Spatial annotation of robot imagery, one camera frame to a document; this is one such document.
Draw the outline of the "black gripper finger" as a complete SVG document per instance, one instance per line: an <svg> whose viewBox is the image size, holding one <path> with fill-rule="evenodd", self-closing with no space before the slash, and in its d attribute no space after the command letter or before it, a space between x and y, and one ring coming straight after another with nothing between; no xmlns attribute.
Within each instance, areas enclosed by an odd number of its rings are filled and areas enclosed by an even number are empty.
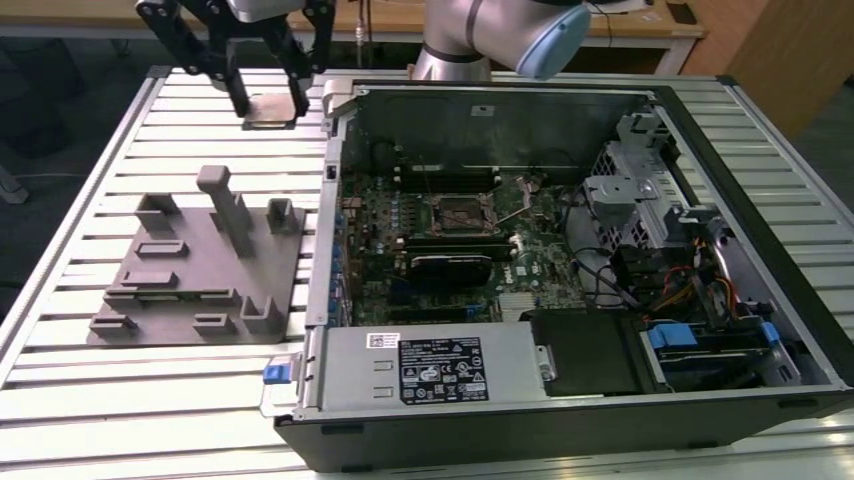
<svg viewBox="0 0 854 480"><path fill-rule="evenodd" d="M289 89L295 113L305 114L310 105L305 83L313 84L314 75L323 73L329 65L335 23L335 2L302 1L299 11L314 28L314 40L310 49L306 50L294 36L286 20L289 16L285 16L281 65L289 76Z"/></svg>
<svg viewBox="0 0 854 480"><path fill-rule="evenodd" d="M207 42L195 35L182 8L201 18ZM234 111L243 118L250 100L233 41L251 38L253 26L239 21L226 1L138 1L135 10L186 72L209 77L215 88L229 94Z"/></svg>

